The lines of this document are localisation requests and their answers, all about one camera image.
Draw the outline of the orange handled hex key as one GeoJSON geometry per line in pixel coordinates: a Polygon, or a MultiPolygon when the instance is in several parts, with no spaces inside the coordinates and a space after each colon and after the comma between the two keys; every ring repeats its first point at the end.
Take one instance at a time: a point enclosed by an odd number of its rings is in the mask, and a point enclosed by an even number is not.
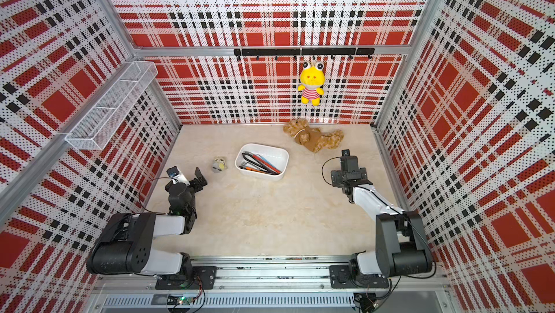
{"type": "Polygon", "coordinates": [[[257,168],[251,168],[251,167],[248,167],[247,165],[241,165],[240,168],[245,170],[245,171],[254,171],[254,172],[259,172],[259,173],[262,172],[257,168]]]}

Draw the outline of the long black hex key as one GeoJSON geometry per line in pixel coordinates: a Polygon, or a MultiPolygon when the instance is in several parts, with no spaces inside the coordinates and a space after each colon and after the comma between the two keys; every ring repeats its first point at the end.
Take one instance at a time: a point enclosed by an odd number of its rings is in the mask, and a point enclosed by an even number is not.
{"type": "Polygon", "coordinates": [[[246,164],[244,164],[244,165],[251,165],[253,168],[257,168],[257,169],[259,169],[260,171],[262,171],[262,172],[265,173],[265,174],[270,174],[270,175],[273,175],[273,176],[277,176],[277,175],[274,174],[272,171],[269,171],[269,170],[267,170],[267,168],[265,168],[264,166],[258,164],[258,163],[252,158],[252,155],[256,155],[256,154],[251,153],[251,152],[247,152],[247,151],[242,152],[241,156],[242,156],[242,158],[244,158],[244,161],[246,162],[246,164]]]}

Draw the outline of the red handled hex key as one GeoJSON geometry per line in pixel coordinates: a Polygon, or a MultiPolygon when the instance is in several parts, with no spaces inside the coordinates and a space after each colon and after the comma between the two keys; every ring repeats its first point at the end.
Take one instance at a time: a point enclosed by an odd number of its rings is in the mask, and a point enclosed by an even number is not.
{"type": "Polygon", "coordinates": [[[266,161],[266,159],[264,159],[263,157],[259,156],[259,155],[252,155],[252,158],[260,165],[264,166],[265,168],[267,168],[267,170],[272,171],[274,174],[279,175],[281,174],[281,171],[278,170],[276,167],[274,167],[274,165],[272,165],[271,163],[269,163],[268,161],[266,161]]]}

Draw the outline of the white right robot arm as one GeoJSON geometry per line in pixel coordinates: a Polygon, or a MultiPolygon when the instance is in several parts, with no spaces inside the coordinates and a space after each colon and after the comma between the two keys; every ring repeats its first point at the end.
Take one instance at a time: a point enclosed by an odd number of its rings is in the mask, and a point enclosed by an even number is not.
{"type": "Polygon", "coordinates": [[[332,266],[332,286],[386,288],[391,277],[434,274],[434,259],[416,211],[403,210],[378,193],[358,158],[343,150],[341,168],[330,172],[330,185],[341,189],[375,224],[373,251],[353,254],[347,266],[332,266]]]}

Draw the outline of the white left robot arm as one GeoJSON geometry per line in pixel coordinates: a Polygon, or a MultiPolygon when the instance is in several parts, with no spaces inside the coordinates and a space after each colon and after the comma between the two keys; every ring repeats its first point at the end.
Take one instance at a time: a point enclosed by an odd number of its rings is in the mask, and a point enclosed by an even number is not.
{"type": "Polygon", "coordinates": [[[86,262],[96,275],[142,275],[157,278],[156,289],[210,290],[215,266],[194,266],[189,254],[156,249],[153,241],[165,236],[185,235],[198,219],[196,193],[208,185],[199,168],[191,180],[176,167],[169,168],[167,213],[116,213],[95,242],[86,262]]]}

